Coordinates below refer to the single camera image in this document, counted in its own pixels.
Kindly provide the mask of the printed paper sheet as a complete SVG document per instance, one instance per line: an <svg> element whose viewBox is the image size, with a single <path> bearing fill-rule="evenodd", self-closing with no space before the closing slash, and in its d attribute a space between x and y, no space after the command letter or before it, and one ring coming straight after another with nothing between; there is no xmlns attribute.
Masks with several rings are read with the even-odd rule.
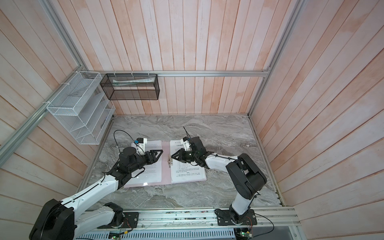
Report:
<svg viewBox="0 0 384 240"><path fill-rule="evenodd" d="M171 184L206 181L206 171L200 166L192 166L172 159Z"/></svg>
<svg viewBox="0 0 384 240"><path fill-rule="evenodd" d="M145 151L161 150L162 142L147 141L147 143L144 144L144 147L141 144L139 144L139 146L142 147L142 149ZM142 187L149 186L154 183L160 183L162 181L162 157L163 156L160 156L159 160L156 163L144 166L145 171L139 176L130 179L124 187Z"/></svg>

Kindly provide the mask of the pink file folder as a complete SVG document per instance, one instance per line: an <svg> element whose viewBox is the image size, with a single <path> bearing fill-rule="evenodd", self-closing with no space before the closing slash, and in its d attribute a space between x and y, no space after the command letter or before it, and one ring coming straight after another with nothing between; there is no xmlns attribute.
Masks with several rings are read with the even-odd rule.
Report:
<svg viewBox="0 0 384 240"><path fill-rule="evenodd" d="M160 183L154 183L149 186L158 186L158 185L171 185L171 168L168 165L169 155L176 153L179 149L182 149L183 145L180 141L170 141L170 142L162 142L162 150L164 151L162 154L162 181Z"/></svg>

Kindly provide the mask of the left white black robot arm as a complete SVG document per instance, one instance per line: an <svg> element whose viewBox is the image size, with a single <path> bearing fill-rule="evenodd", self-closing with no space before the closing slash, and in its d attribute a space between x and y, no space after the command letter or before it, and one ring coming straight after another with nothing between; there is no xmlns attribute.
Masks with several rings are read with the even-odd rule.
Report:
<svg viewBox="0 0 384 240"><path fill-rule="evenodd" d="M123 209L114 203L86 211L100 199L121 189L133 178L133 172L144 171L156 163L163 150L150 150L140 155L134 147L119 154L114 166L104 176L84 190L61 201L52 199L42 208L31 232L31 240L73 240L100 226L121 228L125 222Z"/></svg>

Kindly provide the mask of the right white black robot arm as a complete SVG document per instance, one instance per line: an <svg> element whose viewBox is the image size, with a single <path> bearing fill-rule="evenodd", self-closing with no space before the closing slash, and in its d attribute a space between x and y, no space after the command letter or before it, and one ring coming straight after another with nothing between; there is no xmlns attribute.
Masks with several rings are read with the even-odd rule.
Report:
<svg viewBox="0 0 384 240"><path fill-rule="evenodd" d="M171 155L173 160L205 169L228 173L237 195L230 206L230 213L236 218L243 217L258 191L267 183L267 177L248 154L222 156L207 151L199 137L184 137L182 148Z"/></svg>

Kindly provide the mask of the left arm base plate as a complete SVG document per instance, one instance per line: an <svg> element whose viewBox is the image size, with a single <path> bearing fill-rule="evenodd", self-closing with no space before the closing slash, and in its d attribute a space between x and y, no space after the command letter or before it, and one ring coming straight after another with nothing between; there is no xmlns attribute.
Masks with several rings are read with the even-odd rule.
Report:
<svg viewBox="0 0 384 240"><path fill-rule="evenodd" d="M138 226L139 212L123 212L123 229L135 229Z"/></svg>

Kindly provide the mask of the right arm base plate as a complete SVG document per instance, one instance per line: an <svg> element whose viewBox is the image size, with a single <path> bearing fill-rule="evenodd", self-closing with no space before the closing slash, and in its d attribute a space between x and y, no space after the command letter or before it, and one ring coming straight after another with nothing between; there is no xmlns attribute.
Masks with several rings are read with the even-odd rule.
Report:
<svg viewBox="0 0 384 240"><path fill-rule="evenodd" d="M221 209L215 209L214 213L219 226L257 225L256 214L252 209L248 209L242 215L238 215L234 210Z"/></svg>

